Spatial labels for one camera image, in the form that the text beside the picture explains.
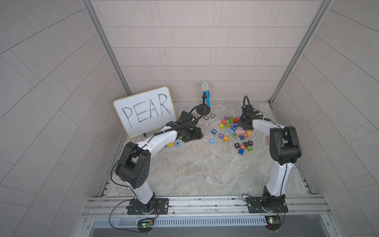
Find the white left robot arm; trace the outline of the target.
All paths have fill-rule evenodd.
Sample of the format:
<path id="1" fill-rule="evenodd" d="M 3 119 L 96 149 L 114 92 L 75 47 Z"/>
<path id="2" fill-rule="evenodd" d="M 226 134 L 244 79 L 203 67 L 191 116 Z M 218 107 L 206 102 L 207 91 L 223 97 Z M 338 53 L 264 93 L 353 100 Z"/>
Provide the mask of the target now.
<path id="1" fill-rule="evenodd" d="M 139 143 L 129 142 L 124 146 L 113 170 L 124 182 L 122 186 L 130 188 L 134 193 L 133 203 L 138 211 L 151 213 L 155 209 L 156 195 L 147 183 L 151 158 L 178 139 L 184 143 L 201 139 L 203 137 L 201 128 L 196 125 L 208 113 L 204 105 L 198 105 L 190 112 L 183 111 L 177 121 L 168 122 L 152 137 Z"/>

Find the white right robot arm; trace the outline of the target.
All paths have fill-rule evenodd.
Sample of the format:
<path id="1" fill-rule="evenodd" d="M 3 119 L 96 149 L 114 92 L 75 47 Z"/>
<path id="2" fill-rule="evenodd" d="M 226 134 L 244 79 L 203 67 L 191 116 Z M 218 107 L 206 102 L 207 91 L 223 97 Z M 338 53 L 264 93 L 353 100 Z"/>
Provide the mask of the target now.
<path id="1" fill-rule="evenodd" d="M 269 153 L 273 160 L 271 175 L 261 198 L 263 210 L 285 212 L 285 186 L 290 171 L 302 151 L 296 129 L 279 125 L 253 108 L 244 104 L 238 125 L 245 130 L 259 130 L 269 137 Z"/>

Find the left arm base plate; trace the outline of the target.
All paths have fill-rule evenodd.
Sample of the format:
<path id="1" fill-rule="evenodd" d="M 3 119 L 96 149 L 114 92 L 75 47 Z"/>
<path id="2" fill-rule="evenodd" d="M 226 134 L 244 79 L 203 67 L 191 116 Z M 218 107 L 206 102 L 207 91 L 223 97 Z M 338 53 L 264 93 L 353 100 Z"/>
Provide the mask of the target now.
<path id="1" fill-rule="evenodd" d="M 158 215 L 167 214 L 168 206 L 168 198 L 153 198 L 147 204 L 143 204 L 137 199 L 132 199 L 126 209 L 128 215 Z"/>

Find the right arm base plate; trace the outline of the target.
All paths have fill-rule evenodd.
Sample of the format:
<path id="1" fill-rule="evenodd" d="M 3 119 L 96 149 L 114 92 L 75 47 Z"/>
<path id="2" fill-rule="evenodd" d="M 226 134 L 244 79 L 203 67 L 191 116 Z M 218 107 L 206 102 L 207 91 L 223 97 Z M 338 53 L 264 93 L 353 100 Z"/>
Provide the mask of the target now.
<path id="1" fill-rule="evenodd" d="M 287 213 L 286 196 L 247 197 L 245 199 L 249 213 Z"/>

